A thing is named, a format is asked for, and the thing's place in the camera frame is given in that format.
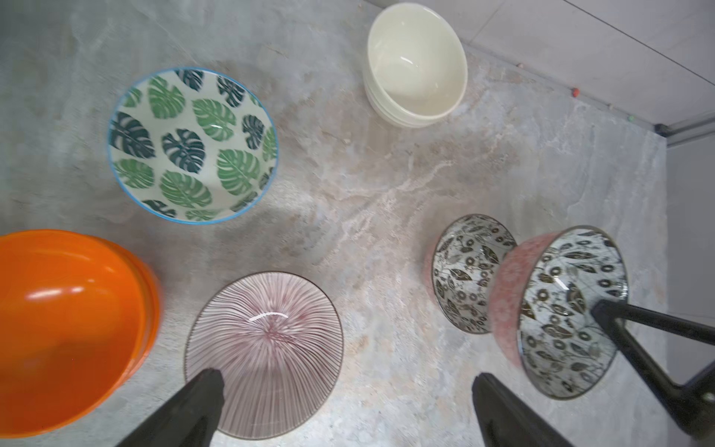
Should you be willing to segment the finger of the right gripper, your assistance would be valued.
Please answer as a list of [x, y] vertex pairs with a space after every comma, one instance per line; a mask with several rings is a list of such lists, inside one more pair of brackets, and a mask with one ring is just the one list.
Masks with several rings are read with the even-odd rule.
[[628, 321], [712, 346], [714, 329], [625, 301], [601, 300], [591, 316], [649, 387], [681, 431], [696, 440], [714, 431], [714, 365], [710, 364], [679, 385], [660, 368], [627, 330]]

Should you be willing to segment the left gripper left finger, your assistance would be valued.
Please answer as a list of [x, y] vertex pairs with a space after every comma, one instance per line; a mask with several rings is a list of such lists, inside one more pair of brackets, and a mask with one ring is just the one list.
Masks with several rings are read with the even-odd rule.
[[118, 447], [209, 447], [220, 422], [225, 381], [208, 368], [128, 434]]

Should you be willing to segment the orange bowl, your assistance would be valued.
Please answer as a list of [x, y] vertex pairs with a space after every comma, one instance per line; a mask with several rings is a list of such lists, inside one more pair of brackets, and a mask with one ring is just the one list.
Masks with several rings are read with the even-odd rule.
[[141, 258], [120, 245], [115, 244], [115, 242], [104, 240], [103, 238], [97, 238], [97, 240], [102, 242], [111, 250], [115, 251], [118, 255], [123, 256], [126, 262], [131, 264], [137, 271], [137, 277], [140, 278], [140, 283], [143, 286], [143, 306], [146, 312], [143, 344], [139, 358], [132, 363], [126, 374], [124, 374], [123, 382], [126, 382], [141, 368], [155, 345], [156, 337], [158, 337], [158, 332], [162, 322], [162, 292], [155, 273], [149, 266], [147, 266], [147, 264], [145, 264], [145, 262], [143, 262]]
[[1, 238], [1, 435], [45, 434], [95, 410], [139, 358], [146, 312], [137, 271], [78, 233]]

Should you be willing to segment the small green leaf bowl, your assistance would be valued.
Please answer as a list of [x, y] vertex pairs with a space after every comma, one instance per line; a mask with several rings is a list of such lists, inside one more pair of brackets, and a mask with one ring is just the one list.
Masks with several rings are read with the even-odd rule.
[[109, 121], [107, 152], [135, 203], [188, 225], [244, 214], [279, 166], [277, 130], [258, 97], [198, 67], [157, 72], [131, 86]]

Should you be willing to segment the purple striped bowl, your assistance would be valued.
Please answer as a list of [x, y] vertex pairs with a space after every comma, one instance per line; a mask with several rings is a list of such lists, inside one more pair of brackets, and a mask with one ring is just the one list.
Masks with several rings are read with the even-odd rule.
[[343, 359], [344, 331], [329, 296], [309, 279], [267, 271], [226, 285], [206, 303], [187, 339], [184, 377], [219, 371], [219, 432], [267, 440], [323, 406]]

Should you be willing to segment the cream bowl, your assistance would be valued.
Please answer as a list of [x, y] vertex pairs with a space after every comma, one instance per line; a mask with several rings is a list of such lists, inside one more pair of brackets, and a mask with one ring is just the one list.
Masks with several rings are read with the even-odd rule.
[[362, 64], [368, 100], [389, 124], [421, 129], [448, 117], [468, 81], [465, 50], [439, 14], [396, 3], [372, 23]]

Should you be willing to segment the black floral bowl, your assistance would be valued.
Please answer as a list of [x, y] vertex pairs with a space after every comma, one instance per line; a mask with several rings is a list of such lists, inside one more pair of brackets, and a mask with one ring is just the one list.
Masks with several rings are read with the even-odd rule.
[[516, 247], [509, 230], [486, 214], [462, 216], [441, 233], [426, 258], [426, 278], [453, 326], [471, 335], [491, 331], [490, 290], [506, 255]]
[[577, 225], [531, 238], [501, 262], [488, 301], [499, 348], [555, 400], [586, 394], [616, 346], [592, 317], [601, 300], [627, 302], [627, 269], [603, 230]]

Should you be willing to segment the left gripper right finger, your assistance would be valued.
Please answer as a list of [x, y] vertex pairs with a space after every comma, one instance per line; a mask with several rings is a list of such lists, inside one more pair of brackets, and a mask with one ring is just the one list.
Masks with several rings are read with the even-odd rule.
[[475, 378], [472, 401], [485, 446], [573, 447], [493, 374]]

